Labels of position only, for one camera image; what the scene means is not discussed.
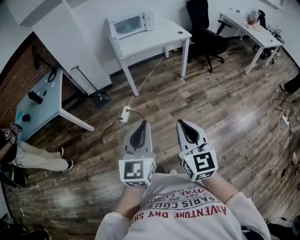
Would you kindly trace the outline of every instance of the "white table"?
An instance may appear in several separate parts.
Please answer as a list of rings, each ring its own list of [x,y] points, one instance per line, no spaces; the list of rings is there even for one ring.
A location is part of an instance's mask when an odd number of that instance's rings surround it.
[[[30,91],[34,91],[42,99],[42,104],[38,104],[35,101],[29,99],[26,94],[19,102],[16,114],[15,122],[23,128],[23,131],[19,133],[19,137],[26,141],[34,133],[36,133],[42,126],[48,123],[50,120],[60,115],[65,119],[85,128],[89,131],[94,131],[94,127],[71,115],[61,107],[61,91],[62,91],[62,70],[57,71],[56,77],[53,81],[48,82],[48,76],[46,74]],[[22,121],[22,116],[29,114],[30,121]]]
[[[192,35],[188,31],[168,19],[164,19],[164,21],[157,23],[154,30],[139,32],[120,39],[119,46],[116,46],[111,36],[109,36],[135,96],[138,96],[139,94],[128,69],[126,58],[159,46],[165,47],[165,57],[168,58],[170,50],[168,49],[168,46],[177,41],[183,41],[180,76],[184,77],[187,68],[189,39],[191,36]]]
[[[265,66],[267,66],[274,57],[279,47],[282,45],[282,43],[280,43],[268,30],[266,30],[261,25],[255,25],[255,28],[259,30],[255,30],[254,28],[248,28],[245,16],[242,14],[221,13],[221,19],[228,21],[240,30],[240,40],[243,39],[244,35],[249,35],[250,38],[260,46],[252,62],[246,69],[245,74],[249,74],[256,61],[262,54],[264,48],[275,47],[275,50],[265,63]]]

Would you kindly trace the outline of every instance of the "desk leg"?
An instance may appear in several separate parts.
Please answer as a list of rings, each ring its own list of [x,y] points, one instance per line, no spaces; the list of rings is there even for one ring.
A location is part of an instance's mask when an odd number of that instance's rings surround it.
[[[240,41],[243,41],[243,36],[244,36],[244,32],[241,30],[240,31],[240,38],[239,38]]]
[[[180,69],[180,76],[181,77],[184,77],[186,75],[187,60],[188,60],[188,47],[189,47],[189,38],[187,38],[184,41],[184,44],[183,44],[181,69]]]
[[[127,78],[128,82],[129,82],[130,86],[131,86],[131,89],[132,89],[133,93],[137,97],[139,95],[139,93],[137,92],[137,89],[136,89],[136,86],[135,86],[135,82],[132,79],[132,76],[130,74],[130,71],[129,71],[128,67],[127,67],[127,64],[126,64],[125,60],[121,60],[120,59],[120,64],[121,64],[121,66],[122,66],[122,68],[124,70],[124,73],[126,75],[126,78]]]
[[[260,55],[263,52],[264,47],[260,47],[255,55],[255,57],[253,58],[252,62],[250,63],[250,65],[247,67],[247,70],[245,71],[245,74],[248,75],[249,72],[251,71],[251,69],[254,67],[256,61],[258,60],[258,58],[260,57]]]
[[[89,130],[90,132],[93,132],[95,129],[94,127],[92,127],[91,125],[85,123],[84,121],[80,120],[79,118],[73,116],[72,114],[68,113],[66,110],[64,109],[60,109],[60,116],[62,116],[63,118],[69,120],[72,123],[75,123],[76,125]]]
[[[165,58],[169,57],[169,46],[165,46]]]
[[[294,133],[294,132],[298,131],[299,129],[300,129],[300,125],[298,125],[298,126],[296,126],[296,127],[293,127],[293,128],[291,129],[291,133]]]
[[[266,63],[264,64],[265,66],[268,66],[269,63],[271,62],[271,60],[273,59],[273,57],[275,56],[275,54],[277,53],[279,49],[279,46],[277,48],[274,49],[274,51],[272,52],[271,56],[268,58],[268,60],[266,61]]]

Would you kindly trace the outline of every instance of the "white cable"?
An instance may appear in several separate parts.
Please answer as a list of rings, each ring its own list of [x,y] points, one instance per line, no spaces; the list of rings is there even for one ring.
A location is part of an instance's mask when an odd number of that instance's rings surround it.
[[[254,187],[253,187],[253,199],[252,199],[252,202],[253,202],[253,203],[254,203],[254,199],[255,199],[255,186],[256,186],[256,184],[257,184],[257,182],[258,182],[259,176],[260,176],[261,174],[263,174],[265,171],[270,170],[270,169],[273,169],[273,168],[275,167],[275,165],[276,165],[276,162],[277,162],[277,158],[278,158],[278,134],[279,134],[279,124],[280,124],[280,118],[281,118],[282,114],[283,114],[283,113],[281,113],[280,116],[279,116],[279,119],[278,119],[278,126],[277,126],[276,159],[275,159],[274,165],[273,165],[272,167],[269,167],[269,168],[263,170],[260,174],[258,174],[257,179],[256,179],[256,182],[255,182]]]
[[[153,73],[154,69],[160,64],[160,62],[162,61],[162,59],[164,59],[164,57],[161,58],[161,60],[158,62],[158,64],[152,69],[152,71],[150,72],[150,74],[145,78],[144,82],[141,84],[141,86],[139,87],[139,89],[137,91],[139,91],[141,89],[141,87],[144,85],[144,83],[146,82],[146,80],[148,79],[148,77],[150,77],[150,75]],[[130,102],[128,103],[127,106],[130,105],[131,101],[135,98],[135,96],[132,96],[132,99],[130,100]]]
[[[298,106],[297,110],[294,112],[294,114],[290,117],[290,119],[296,114],[296,112],[299,110],[300,105]]]

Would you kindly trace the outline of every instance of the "black office chair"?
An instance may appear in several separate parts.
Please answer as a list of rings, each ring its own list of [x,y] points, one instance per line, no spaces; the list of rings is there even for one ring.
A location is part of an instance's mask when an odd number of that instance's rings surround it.
[[[229,47],[229,42],[225,38],[219,36],[219,34],[225,26],[230,28],[232,28],[232,26],[219,20],[221,26],[217,33],[207,29],[210,25],[207,0],[188,1],[187,11],[193,26],[191,31],[193,36],[191,37],[191,40],[195,43],[194,45],[190,46],[187,61],[190,63],[191,58],[204,55],[208,61],[208,64],[210,65],[209,71],[212,73],[214,69],[210,64],[210,56],[221,59],[221,62],[224,63],[224,59],[218,56],[218,54],[225,52]]]

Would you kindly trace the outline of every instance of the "extension cord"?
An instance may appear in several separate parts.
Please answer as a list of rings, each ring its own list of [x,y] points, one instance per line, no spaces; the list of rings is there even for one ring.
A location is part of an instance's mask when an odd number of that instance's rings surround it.
[[[121,119],[120,119],[121,122],[123,122],[123,123],[128,122],[129,113],[130,113],[130,111],[128,111],[128,110],[130,110],[130,109],[131,109],[130,106],[124,106],[123,112],[122,112],[122,115],[121,115]]]
[[[282,120],[285,122],[285,124],[289,127],[290,126],[290,121],[289,119],[287,118],[287,115],[284,114],[282,115]]]

